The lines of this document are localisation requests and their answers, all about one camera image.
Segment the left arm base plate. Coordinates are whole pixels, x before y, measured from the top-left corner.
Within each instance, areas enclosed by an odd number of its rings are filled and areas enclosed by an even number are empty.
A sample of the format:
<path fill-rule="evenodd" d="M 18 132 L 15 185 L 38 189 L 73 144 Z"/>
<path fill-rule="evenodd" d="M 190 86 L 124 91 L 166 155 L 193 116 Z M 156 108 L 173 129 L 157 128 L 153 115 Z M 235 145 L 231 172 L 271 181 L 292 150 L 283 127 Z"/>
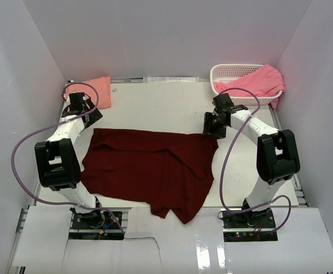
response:
<path fill-rule="evenodd" d="M 68 238 L 70 240 L 123 240 L 124 234 L 118 224 L 126 230 L 128 212 L 113 211 L 115 217 L 107 211 L 103 211 L 102 214 L 102 217 L 82 218 L 73 213 Z"/>

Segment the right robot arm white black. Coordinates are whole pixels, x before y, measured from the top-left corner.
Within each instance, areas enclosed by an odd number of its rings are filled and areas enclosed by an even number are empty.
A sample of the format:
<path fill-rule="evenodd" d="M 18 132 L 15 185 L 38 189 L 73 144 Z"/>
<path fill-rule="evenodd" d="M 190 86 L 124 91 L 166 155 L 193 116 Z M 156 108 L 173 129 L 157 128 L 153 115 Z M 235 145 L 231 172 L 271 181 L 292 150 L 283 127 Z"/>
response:
<path fill-rule="evenodd" d="M 255 117 L 246 106 L 235 105 L 229 94 L 219 94 L 213 99 L 214 111 L 204 116 L 203 136 L 223 139 L 228 127 L 237 130 L 232 143 L 240 135 L 257 146 L 256 168 L 258 179 L 241 210 L 223 205 L 225 216 L 237 217 L 245 226 L 253 228 L 267 216 L 270 206 L 278 200 L 277 191 L 300 171 L 300 161 L 294 133 L 279 130 Z"/>

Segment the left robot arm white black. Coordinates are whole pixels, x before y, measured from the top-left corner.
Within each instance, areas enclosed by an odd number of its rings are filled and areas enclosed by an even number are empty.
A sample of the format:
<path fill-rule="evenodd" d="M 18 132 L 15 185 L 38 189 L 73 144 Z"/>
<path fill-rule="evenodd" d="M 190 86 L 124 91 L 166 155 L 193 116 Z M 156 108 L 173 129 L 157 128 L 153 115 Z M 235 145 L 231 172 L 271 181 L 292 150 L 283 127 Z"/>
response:
<path fill-rule="evenodd" d="M 89 128 L 102 114 L 91 98 L 83 92 L 72 92 L 67 97 L 54 133 L 44 142 L 35 145 L 35 157 L 40 184 L 64 196 L 73 203 L 71 211 L 80 221 L 93 228 L 104 223 L 99 199 L 90 194 L 81 182 L 81 168 L 74 149 L 80 133 Z"/>

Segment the dark red t shirt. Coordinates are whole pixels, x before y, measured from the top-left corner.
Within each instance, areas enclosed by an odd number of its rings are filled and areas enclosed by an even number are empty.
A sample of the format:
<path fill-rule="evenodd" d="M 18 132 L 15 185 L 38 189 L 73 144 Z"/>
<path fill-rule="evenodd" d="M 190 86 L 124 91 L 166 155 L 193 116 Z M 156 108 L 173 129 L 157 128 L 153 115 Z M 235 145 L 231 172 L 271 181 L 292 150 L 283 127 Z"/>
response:
<path fill-rule="evenodd" d="M 144 202 L 183 224 L 197 215 L 213 184 L 218 148 L 211 136 L 126 129 L 94 129 L 81 181 L 92 194 Z"/>

